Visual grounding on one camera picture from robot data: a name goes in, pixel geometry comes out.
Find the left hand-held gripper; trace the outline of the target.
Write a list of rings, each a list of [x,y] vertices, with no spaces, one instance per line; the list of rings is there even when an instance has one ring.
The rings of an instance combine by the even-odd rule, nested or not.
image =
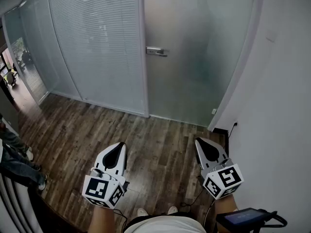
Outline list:
[[[101,151],[95,160],[95,167],[85,176],[82,196],[93,205],[115,209],[129,185],[123,177],[126,165],[127,147],[124,142]]]

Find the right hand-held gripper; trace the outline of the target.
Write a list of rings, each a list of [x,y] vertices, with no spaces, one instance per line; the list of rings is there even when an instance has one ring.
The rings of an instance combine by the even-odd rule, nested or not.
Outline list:
[[[220,163],[209,171],[204,179],[203,188],[215,200],[222,199],[234,193],[244,182],[237,164],[234,164],[224,148],[209,139],[197,137],[195,139],[196,158],[201,170],[208,169],[212,164]]]

